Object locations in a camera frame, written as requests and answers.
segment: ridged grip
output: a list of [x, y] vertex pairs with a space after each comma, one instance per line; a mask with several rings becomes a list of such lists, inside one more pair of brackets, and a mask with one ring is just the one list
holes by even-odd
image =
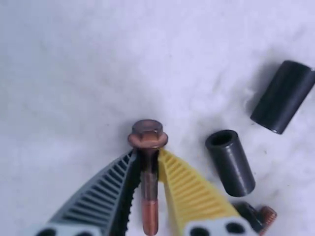
[[124, 236], [132, 195], [140, 183], [140, 162], [133, 151], [106, 166], [52, 217], [51, 222], [87, 224], [103, 236]]

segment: copper bolt tip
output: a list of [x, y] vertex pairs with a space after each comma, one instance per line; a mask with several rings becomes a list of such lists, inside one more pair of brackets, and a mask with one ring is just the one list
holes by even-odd
[[130, 145], [140, 149], [161, 148], [166, 145], [167, 140], [162, 124], [153, 119], [137, 121], [128, 136]]
[[259, 236], [264, 235], [269, 227], [275, 222], [277, 213], [269, 206], [264, 206], [260, 211], [260, 215], [263, 217], [266, 226], [259, 232]]
[[158, 201], [142, 200], [143, 232], [147, 236], [158, 233]]

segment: hex head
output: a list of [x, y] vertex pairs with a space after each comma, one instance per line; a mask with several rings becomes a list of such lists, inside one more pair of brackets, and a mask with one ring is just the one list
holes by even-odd
[[166, 145], [167, 140], [162, 124], [153, 119], [137, 121], [128, 136], [130, 145], [139, 149], [161, 148]]

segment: spacer hole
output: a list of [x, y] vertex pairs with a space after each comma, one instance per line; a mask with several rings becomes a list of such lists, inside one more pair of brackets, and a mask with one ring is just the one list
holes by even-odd
[[222, 132], [214, 136], [211, 140], [211, 144], [214, 146], [224, 145], [232, 140], [233, 136], [229, 132]]
[[190, 236], [210, 236], [207, 229], [196, 227], [190, 231]]
[[239, 223], [229, 223], [226, 225], [226, 230], [229, 233], [233, 233], [233, 234], [243, 234], [245, 233], [245, 229], [242, 225], [240, 225]]
[[91, 233], [89, 233], [89, 232], [82, 232], [82, 233], [79, 233], [79, 234], [77, 234], [75, 236], [93, 236], [93, 235]]
[[36, 236], [56, 236], [56, 230], [54, 229], [45, 229], [39, 232]]

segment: copper bolt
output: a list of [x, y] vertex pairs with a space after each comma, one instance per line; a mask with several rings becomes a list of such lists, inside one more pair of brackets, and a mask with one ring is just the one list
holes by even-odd
[[262, 236], [266, 233], [269, 227], [274, 223], [277, 218], [277, 213], [269, 206], [264, 206], [259, 214], [263, 217], [265, 227], [259, 232], [259, 236]]
[[136, 122], [128, 136], [141, 158], [142, 224], [148, 236], [158, 232], [158, 154], [167, 140], [162, 124], [152, 119]]

